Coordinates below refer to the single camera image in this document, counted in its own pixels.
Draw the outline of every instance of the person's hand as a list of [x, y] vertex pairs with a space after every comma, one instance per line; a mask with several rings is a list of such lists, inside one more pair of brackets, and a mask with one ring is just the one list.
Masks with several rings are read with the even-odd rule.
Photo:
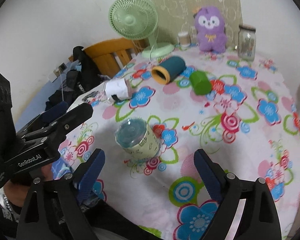
[[[44, 180], [53, 180], [53, 173], [51, 171], [52, 163], [41, 167], [42, 175]], [[8, 181], [4, 186], [3, 190], [8, 200], [18, 207], [23, 207], [28, 190], [30, 187], [14, 184]]]

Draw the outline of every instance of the plush toy face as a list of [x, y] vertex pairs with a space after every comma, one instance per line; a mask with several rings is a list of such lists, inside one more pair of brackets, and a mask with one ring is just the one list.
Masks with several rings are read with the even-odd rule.
[[198, 32], [223, 33], [225, 22], [217, 7], [202, 7], [194, 19], [194, 25]]

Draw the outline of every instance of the white wall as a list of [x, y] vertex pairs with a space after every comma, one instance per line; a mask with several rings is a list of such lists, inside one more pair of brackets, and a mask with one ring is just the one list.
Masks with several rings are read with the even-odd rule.
[[[72, 54], [118, 37], [108, 23], [115, 0], [7, 0], [0, 9], [0, 72], [10, 81], [13, 117]], [[273, 55], [300, 109], [300, 11], [292, 0], [241, 0], [257, 28], [257, 50]]]

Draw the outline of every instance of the fan stand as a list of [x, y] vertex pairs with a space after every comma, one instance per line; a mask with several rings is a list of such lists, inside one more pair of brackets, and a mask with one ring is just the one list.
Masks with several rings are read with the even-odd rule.
[[174, 50], [174, 46], [169, 42], [157, 43], [157, 38], [153, 34], [148, 39], [150, 46], [146, 47], [142, 52], [142, 56], [145, 58], [161, 57]]

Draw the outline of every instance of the wooden chair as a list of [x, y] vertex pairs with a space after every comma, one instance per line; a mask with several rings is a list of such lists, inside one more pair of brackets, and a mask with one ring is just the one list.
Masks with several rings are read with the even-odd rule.
[[84, 49], [87, 55], [97, 64], [103, 75], [113, 77], [120, 71], [120, 66], [114, 58], [114, 53], [119, 57], [123, 66], [127, 65], [132, 59], [129, 50], [135, 54], [145, 48], [145, 42], [131, 41], [125, 38], [102, 41]]

